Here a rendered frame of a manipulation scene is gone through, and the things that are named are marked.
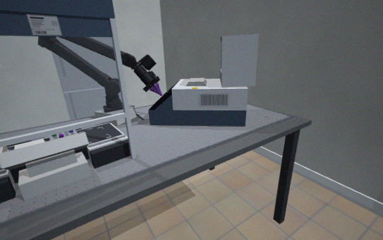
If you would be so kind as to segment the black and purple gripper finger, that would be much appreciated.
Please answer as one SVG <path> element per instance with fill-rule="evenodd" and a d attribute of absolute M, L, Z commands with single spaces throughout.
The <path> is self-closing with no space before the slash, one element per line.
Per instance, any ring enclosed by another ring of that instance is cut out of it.
<path fill-rule="evenodd" d="M 154 84 L 152 87 L 153 87 L 153 88 L 154 88 L 160 95 L 163 95 L 162 92 L 161 92 L 161 90 L 160 90 L 160 87 L 159 87 L 159 84 L 158 84 L 158 83 Z"/>
<path fill-rule="evenodd" d="M 155 93 L 159 94 L 153 87 L 151 87 L 149 90 L 152 91 L 152 92 L 155 92 Z M 159 95 L 160 95 L 160 94 L 159 94 Z M 160 95 L 160 96 L 161 96 L 161 95 Z"/>

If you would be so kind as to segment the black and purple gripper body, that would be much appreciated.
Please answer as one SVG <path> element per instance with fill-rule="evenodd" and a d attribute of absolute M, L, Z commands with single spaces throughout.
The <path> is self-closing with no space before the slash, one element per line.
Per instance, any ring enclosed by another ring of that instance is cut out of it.
<path fill-rule="evenodd" d="M 158 81 L 160 81 L 159 77 L 153 78 L 151 75 L 149 75 L 148 72 L 143 74 L 144 77 L 140 77 L 140 79 L 146 84 L 146 86 L 143 88 L 144 91 L 148 91 L 154 84 L 156 84 Z"/>

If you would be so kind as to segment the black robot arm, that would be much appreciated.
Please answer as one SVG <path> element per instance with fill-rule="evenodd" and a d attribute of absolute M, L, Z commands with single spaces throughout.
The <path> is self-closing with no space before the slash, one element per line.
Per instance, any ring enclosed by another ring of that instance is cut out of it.
<path fill-rule="evenodd" d="M 152 59 L 150 55 L 144 56 L 139 62 L 135 63 L 135 57 L 125 53 L 123 51 L 120 51 L 121 54 L 121 59 L 122 59 L 122 64 L 134 69 L 134 73 L 140 78 L 141 76 L 144 77 L 143 74 L 145 74 L 148 70 L 150 70 L 156 62 Z M 139 64 L 140 63 L 140 64 Z M 137 66 L 138 65 L 138 66 Z M 137 67 L 136 67 L 137 66 Z M 144 69 L 144 68 L 146 69 Z M 151 75 L 153 78 L 156 77 L 156 75 L 151 71 L 148 72 L 149 75 Z"/>

